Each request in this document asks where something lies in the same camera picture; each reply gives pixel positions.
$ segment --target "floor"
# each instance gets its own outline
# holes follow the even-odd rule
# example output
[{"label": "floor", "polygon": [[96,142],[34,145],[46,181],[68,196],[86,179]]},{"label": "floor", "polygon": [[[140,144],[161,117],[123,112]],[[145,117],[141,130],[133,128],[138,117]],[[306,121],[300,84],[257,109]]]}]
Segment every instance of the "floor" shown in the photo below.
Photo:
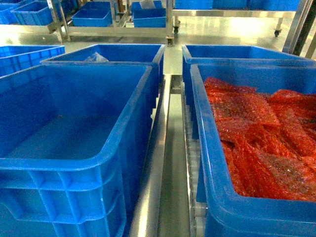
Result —
[{"label": "floor", "polygon": [[[180,17],[181,26],[175,38],[175,45],[165,51],[164,73],[182,73],[183,44],[231,44],[257,45],[282,50],[292,19],[284,19],[282,32],[274,37],[277,19],[264,18],[207,18]],[[305,55],[311,42],[309,36],[303,49]],[[166,43],[166,39],[154,38],[80,38],[66,42],[66,52],[78,50],[96,43]],[[4,44],[59,44],[55,35],[25,36],[18,34],[0,35],[0,45]],[[160,237],[188,237],[188,202],[184,141],[181,114],[181,97],[172,94],[167,137],[167,154],[163,172],[160,206]]]}]

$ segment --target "blue bin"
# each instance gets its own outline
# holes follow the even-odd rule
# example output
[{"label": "blue bin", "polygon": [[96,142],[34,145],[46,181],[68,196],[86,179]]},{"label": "blue bin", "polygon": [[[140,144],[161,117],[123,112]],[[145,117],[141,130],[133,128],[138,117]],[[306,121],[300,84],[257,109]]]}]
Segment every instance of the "blue bin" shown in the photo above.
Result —
[{"label": "blue bin", "polygon": [[247,0],[213,0],[213,8],[246,8]]},{"label": "blue bin", "polygon": [[19,4],[14,3],[0,3],[0,24],[9,25],[16,23],[15,16],[11,13],[11,10],[18,8]]},{"label": "blue bin", "polygon": [[122,236],[155,83],[150,66],[42,65],[3,77],[1,236]]},{"label": "blue bin", "polygon": [[134,27],[165,28],[166,9],[144,9],[133,11]]},{"label": "blue bin", "polygon": [[[78,51],[60,55],[42,61],[43,64],[122,64],[122,65],[150,65],[159,81],[163,77],[163,53],[165,45],[162,44],[96,44]],[[99,53],[109,62],[85,61],[94,53]]]},{"label": "blue bin", "polygon": [[0,4],[18,4],[19,6],[23,6],[33,2],[32,0],[0,0]]},{"label": "blue bin", "polygon": [[108,27],[113,22],[110,10],[80,9],[72,20],[74,26],[82,27]]},{"label": "blue bin", "polygon": [[[108,10],[111,12],[111,4],[107,1],[89,1],[81,9],[85,10]],[[114,3],[115,14],[118,14],[118,4]]]},{"label": "blue bin", "polygon": [[20,25],[46,26],[53,21],[47,3],[42,1],[34,1],[11,12]]},{"label": "blue bin", "polygon": [[2,46],[0,77],[40,64],[41,60],[65,53],[64,46]]},{"label": "blue bin", "polygon": [[300,0],[249,0],[250,10],[296,11]]},{"label": "blue bin", "polygon": [[213,0],[175,0],[175,9],[210,10],[212,8]]},{"label": "blue bin", "polygon": [[[154,1],[154,5],[156,8],[163,8],[161,1]],[[131,11],[133,12],[134,10],[142,10],[142,7],[138,1],[132,3]]]},{"label": "blue bin", "polygon": [[205,236],[316,236],[316,203],[243,197],[234,191],[203,84],[207,77],[214,77],[234,85],[257,87],[263,93],[279,89],[316,93],[316,68],[192,65],[191,77],[196,114],[192,121],[199,134],[208,206]]},{"label": "blue bin", "polygon": [[231,45],[184,45],[183,81],[186,93],[192,94],[190,66],[192,64],[230,64],[265,66],[302,66],[313,67],[315,61],[292,54],[265,49],[256,46]]}]

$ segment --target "metal rail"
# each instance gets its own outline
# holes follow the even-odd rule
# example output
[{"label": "metal rail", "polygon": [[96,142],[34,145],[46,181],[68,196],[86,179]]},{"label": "metal rail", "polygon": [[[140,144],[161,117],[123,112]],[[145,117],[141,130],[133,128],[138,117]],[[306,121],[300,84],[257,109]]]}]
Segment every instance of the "metal rail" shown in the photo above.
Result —
[{"label": "metal rail", "polygon": [[165,75],[149,140],[141,191],[135,207],[130,237],[158,235],[165,142],[167,136],[171,75]]},{"label": "metal rail", "polygon": [[174,16],[216,16],[216,17],[257,17],[293,18],[295,11],[248,11],[248,10],[173,10]]},{"label": "metal rail", "polygon": [[301,0],[285,40],[283,52],[300,55],[315,19],[316,1]]},{"label": "metal rail", "polygon": [[192,182],[190,175],[190,156],[188,151],[188,139],[187,139],[187,121],[186,121],[186,101],[184,95],[184,85],[181,82],[181,102],[182,102],[182,122],[184,130],[184,146],[186,154],[186,168],[187,168],[187,186],[188,186],[188,203],[189,203],[189,227],[190,227],[190,237],[196,236],[196,229],[194,227],[194,203],[193,203],[193,193],[192,193]]}]

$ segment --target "clear plastic bag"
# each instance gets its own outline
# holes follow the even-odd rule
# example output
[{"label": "clear plastic bag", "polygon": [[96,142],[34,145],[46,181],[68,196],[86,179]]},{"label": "clear plastic bag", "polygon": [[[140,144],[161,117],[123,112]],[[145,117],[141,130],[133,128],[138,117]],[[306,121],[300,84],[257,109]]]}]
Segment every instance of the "clear plastic bag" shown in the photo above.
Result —
[{"label": "clear plastic bag", "polygon": [[139,2],[142,9],[155,9],[155,4],[153,0],[142,0]]},{"label": "clear plastic bag", "polygon": [[95,52],[94,54],[92,54],[91,56],[87,57],[85,59],[86,62],[108,62],[109,60],[105,57],[103,57],[101,54],[99,54],[98,52]]}]

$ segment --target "caster wheel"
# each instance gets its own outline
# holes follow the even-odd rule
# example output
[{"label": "caster wheel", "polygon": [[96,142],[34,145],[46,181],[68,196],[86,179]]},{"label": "caster wheel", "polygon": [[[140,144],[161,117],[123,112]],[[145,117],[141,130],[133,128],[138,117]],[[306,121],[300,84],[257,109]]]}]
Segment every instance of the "caster wheel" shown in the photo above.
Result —
[{"label": "caster wheel", "polygon": [[168,47],[172,47],[173,46],[173,39],[168,39]]},{"label": "caster wheel", "polygon": [[275,31],[275,37],[277,38],[280,35],[280,33],[281,33],[281,30]]},{"label": "caster wheel", "polygon": [[177,33],[179,32],[179,27],[178,27],[178,26],[175,26],[173,32],[174,32],[174,34],[177,34]]}]

